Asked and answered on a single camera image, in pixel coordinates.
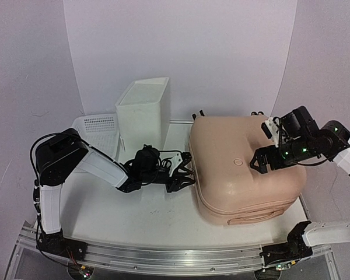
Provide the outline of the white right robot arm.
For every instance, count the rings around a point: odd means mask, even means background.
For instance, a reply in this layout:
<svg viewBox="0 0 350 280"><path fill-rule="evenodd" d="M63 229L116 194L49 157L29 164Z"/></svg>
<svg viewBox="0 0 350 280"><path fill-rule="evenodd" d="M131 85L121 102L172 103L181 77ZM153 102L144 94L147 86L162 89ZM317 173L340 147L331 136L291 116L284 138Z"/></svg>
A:
<svg viewBox="0 0 350 280"><path fill-rule="evenodd" d="M319 127L305 106L283 117L270 117L261 129L273 144L258 148L250 167L261 174L287 167L316 167L331 162L350 178L350 130L337 120ZM332 194L319 198L336 216L322 222L311 219L297 223L286 242L262 247L264 268L284 270L313 255L313 248L326 244L350 243L350 216L343 215Z"/></svg>

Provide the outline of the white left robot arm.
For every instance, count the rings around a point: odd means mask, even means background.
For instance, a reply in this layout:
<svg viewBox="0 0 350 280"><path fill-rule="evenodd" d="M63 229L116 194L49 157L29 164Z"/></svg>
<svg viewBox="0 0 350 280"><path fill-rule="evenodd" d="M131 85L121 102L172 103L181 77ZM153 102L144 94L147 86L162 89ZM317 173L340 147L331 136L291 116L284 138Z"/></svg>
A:
<svg viewBox="0 0 350 280"><path fill-rule="evenodd" d="M172 150L162 159L162 151L144 145L133 159L121 164L84 140L69 128L37 139L30 148L35 173L33 204L37 212L37 249L40 253L82 261L87 243L64 237L61 226L61 192L76 170L109 183L118 191L131 193L150 184L165 186L167 193L178 192L195 183L190 152Z"/></svg>

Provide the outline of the beige hard-shell suitcase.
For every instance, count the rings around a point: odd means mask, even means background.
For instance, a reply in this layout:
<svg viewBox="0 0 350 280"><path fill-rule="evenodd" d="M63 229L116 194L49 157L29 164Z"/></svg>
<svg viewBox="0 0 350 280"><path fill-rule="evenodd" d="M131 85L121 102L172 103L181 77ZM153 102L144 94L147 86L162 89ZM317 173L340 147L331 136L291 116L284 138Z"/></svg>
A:
<svg viewBox="0 0 350 280"><path fill-rule="evenodd" d="M214 225L243 225L282 215L306 185L302 166L261 174L250 167L254 152L272 142L264 115L198 116L188 147L200 215Z"/></svg>

